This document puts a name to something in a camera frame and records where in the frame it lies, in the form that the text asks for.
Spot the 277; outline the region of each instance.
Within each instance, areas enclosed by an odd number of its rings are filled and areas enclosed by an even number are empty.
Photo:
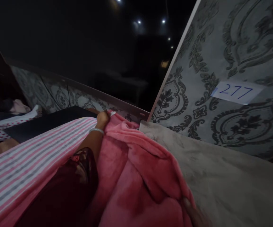
[[[242,88],[242,86],[235,86],[235,87],[237,87],[237,89],[236,89],[236,91],[234,91],[232,94],[231,94],[231,96],[233,95],[233,94],[235,94],[239,89],[241,89]],[[240,96],[238,99],[240,99],[241,97],[243,97],[243,96],[245,96],[247,93],[249,93],[251,90],[253,90],[253,88],[247,88],[247,87],[244,87],[245,89],[248,89],[248,91],[246,92],[246,93],[244,93],[242,96]],[[228,94],[228,92],[225,92],[226,90],[223,90],[223,91],[221,91],[220,93],[221,94]]]

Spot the gray patterned wallpaper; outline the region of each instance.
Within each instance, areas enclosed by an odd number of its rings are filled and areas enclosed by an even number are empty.
[[[94,108],[99,111],[113,109],[129,121],[140,122],[139,118],[117,108],[116,106],[113,106],[103,100],[95,98],[70,86],[68,86],[68,98],[67,86],[65,84],[56,82],[46,77],[42,77],[49,92],[53,95],[54,99],[58,103],[58,106],[52,99],[51,95],[47,92],[39,75],[14,66],[11,66],[11,69],[31,108],[38,104],[41,105],[47,113],[53,113],[60,110],[59,106],[61,109],[65,109],[68,106],[75,105],[84,109]]]
[[[267,86],[241,105],[210,97],[221,80]],[[273,0],[202,0],[153,113],[194,139],[273,157]]]

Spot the red polka dot cloth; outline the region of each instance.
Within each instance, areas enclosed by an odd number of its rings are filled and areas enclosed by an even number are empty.
[[[15,116],[12,118],[8,118],[0,121],[0,141],[5,141],[10,139],[11,137],[4,132],[4,129],[12,127],[14,125],[19,125],[24,122],[30,121],[35,118],[39,118],[42,116],[42,108],[39,105],[36,105],[33,110],[22,116]]]

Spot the hand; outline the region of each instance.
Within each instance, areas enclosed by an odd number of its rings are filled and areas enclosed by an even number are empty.
[[[98,121],[97,126],[103,127],[104,129],[105,126],[108,124],[110,117],[107,111],[102,111],[97,115],[96,119]]]
[[[184,198],[184,205],[192,221],[193,227],[210,227],[211,221],[198,209],[194,208],[187,198]]]

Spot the handwritten number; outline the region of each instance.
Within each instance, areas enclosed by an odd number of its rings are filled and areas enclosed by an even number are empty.
[[[227,94],[227,92],[224,92],[224,91],[226,91],[226,90],[223,90],[223,91],[221,91],[220,93],[222,93],[222,94]]]
[[[249,91],[247,93],[249,93],[251,90],[253,90],[253,88],[246,88],[244,87],[245,89],[249,89]]]
[[[235,87],[238,87],[238,89],[237,89],[236,91],[238,91],[238,90],[241,88],[241,86],[235,86]],[[236,91],[234,91],[233,94],[235,94]],[[233,95],[233,94],[232,94],[232,95]],[[232,95],[231,95],[231,96],[232,96]]]

